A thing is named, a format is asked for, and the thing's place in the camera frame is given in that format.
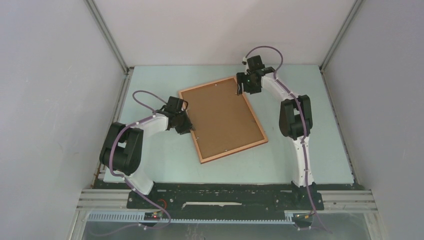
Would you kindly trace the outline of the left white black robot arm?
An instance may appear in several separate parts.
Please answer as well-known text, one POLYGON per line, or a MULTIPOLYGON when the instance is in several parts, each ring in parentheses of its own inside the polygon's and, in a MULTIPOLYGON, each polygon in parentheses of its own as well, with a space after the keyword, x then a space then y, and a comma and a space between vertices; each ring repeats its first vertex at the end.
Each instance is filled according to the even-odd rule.
POLYGON ((187 113, 188 106, 188 101, 171 96, 152 115, 129 124, 113 122, 108 129, 99 162, 108 167, 113 176, 122 178, 134 192, 139 192, 138 201, 145 208, 156 206, 158 194, 152 191, 154 181, 141 167, 143 142, 171 129, 180 135, 190 133, 193 124, 187 113))

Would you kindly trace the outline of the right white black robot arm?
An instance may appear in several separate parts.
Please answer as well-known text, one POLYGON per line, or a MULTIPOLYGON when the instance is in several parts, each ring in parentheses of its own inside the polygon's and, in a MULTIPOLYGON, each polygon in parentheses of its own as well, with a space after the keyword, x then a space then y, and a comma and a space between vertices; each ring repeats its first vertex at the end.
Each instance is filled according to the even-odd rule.
POLYGON ((313 127, 311 100, 298 95, 281 80, 273 67, 266 67, 260 55, 244 57, 243 72, 236 74, 237 95, 257 94, 266 90, 280 102, 278 126, 292 142, 296 162, 292 180, 291 204, 304 209, 311 202, 314 178, 310 169, 309 136, 313 127))

